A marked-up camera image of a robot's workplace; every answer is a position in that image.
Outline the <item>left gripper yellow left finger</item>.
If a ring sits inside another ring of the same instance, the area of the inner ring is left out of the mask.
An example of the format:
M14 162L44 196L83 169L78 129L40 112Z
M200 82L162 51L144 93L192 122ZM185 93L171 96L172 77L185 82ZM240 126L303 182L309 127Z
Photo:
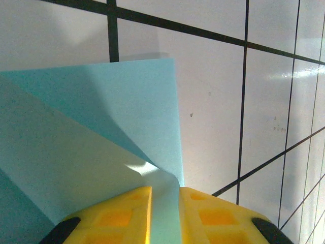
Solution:
M65 217L41 243L150 243L152 187L140 187Z

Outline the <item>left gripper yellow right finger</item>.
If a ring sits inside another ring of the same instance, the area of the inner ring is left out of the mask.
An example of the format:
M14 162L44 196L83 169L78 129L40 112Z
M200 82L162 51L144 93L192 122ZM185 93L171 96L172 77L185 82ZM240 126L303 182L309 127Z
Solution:
M179 189L182 243L291 243L262 214L197 191Z

